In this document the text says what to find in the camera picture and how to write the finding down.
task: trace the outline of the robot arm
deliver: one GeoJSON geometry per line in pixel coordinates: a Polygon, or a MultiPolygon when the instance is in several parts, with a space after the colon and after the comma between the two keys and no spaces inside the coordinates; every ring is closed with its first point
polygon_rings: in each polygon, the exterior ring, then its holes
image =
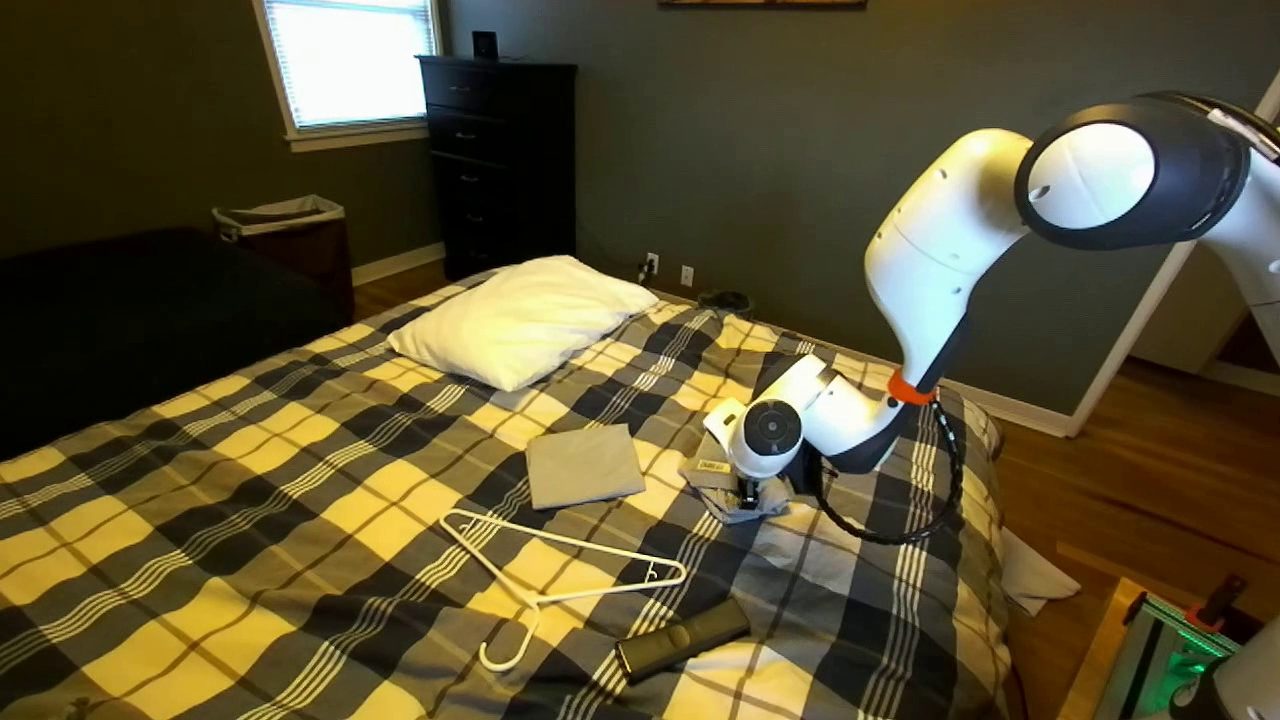
{"type": "Polygon", "coordinates": [[[1094,105],[1035,146],[967,133],[920,174],[862,251],[870,302],[902,354],[883,399],[802,355],[751,405],[721,405],[709,431],[742,482],[774,478],[802,444],[844,474],[874,467],[932,399],[974,280],[1028,228],[1073,250],[1205,241],[1245,302],[1276,314],[1276,156],[1267,124],[1198,95],[1094,105]]]}

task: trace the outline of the plaid bedspread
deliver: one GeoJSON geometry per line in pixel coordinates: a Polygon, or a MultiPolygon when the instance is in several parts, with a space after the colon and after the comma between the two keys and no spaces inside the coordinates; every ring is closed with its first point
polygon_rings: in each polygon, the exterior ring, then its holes
{"type": "MultiPolygon", "coordinates": [[[[710,309],[659,304],[529,393],[386,354],[403,304],[136,418],[0,462],[3,715],[991,715],[1006,667],[991,422],[967,444],[964,523],[857,546],[795,501],[717,523],[678,466],[721,396],[790,354],[883,369],[710,309]],[[529,442],[628,423],[645,491],[535,514],[529,442]],[[671,555],[686,582],[523,609],[444,529],[448,510],[671,555]],[[751,636],[628,684],[614,645],[738,600],[751,636]],[[486,673],[477,651],[511,656],[486,673]]],[[[932,423],[852,497],[944,491],[932,423]]],[[[529,590],[645,582],[645,563],[481,536],[529,590]]]]}

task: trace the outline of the window frame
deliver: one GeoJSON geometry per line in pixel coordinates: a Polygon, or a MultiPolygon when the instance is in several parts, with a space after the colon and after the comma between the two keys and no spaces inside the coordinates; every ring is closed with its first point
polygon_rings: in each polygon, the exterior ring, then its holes
{"type": "MultiPolygon", "coordinates": [[[[273,74],[274,110],[279,110],[279,121],[282,121],[282,146],[290,154],[403,146],[403,141],[423,141],[426,138],[423,118],[351,121],[351,124],[322,124],[322,127],[297,124],[297,114],[287,105],[287,83],[282,83],[282,74],[279,74],[279,56],[274,56],[269,3],[273,0],[250,0],[250,12],[256,12],[256,28],[259,28],[259,50],[263,50],[263,59],[269,59],[269,74],[273,74]]],[[[426,12],[426,56],[444,56],[439,0],[423,0],[423,12],[426,12]]]]}

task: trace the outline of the wire hanger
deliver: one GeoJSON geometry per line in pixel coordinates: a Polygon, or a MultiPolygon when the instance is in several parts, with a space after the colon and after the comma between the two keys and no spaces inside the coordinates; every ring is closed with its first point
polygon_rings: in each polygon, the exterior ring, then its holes
{"type": "Polygon", "coordinates": [[[477,563],[482,563],[529,611],[532,622],[523,624],[523,636],[517,645],[517,651],[506,662],[493,662],[486,645],[481,645],[481,666],[486,673],[506,673],[523,662],[529,651],[529,641],[535,636],[538,622],[544,622],[544,609],[549,604],[564,604],[564,600],[583,600],[583,597],[614,597],[614,593],[647,593],[647,590],[671,590],[671,586],[685,586],[686,582],[686,563],[678,561],[669,561],[669,555],[647,555],[647,552],[624,552],[624,549],[608,549],[608,546],[590,546],[590,541],[577,541],[577,536],[557,536],[557,532],[544,532],[544,529],[529,529],[529,523],[511,523],[511,520],[500,520],[493,514],[465,514],[465,510],[448,510],[439,529],[465,549],[477,555],[477,563]],[[618,555],[618,561],[638,561],[645,563],[645,582],[632,582],[632,586],[598,586],[598,590],[566,590],[566,593],[532,593],[523,590],[520,582],[511,582],[502,569],[495,569],[467,536],[477,529],[486,529],[486,536],[495,532],[520,532],[520,536],[532,536],[532,541],[549,541],[549,546],[566,546],[566,549],[586,549],[586,552],[605,552],[605,555],[618,555]]]}

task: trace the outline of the black dresser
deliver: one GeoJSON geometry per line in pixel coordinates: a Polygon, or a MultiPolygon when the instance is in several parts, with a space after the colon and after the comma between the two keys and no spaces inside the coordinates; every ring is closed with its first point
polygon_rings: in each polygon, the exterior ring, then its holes
{"type": "Polygon", "coordinates": [[[423,56],[444,272],[577,251],[573,64],[423,56]]]}

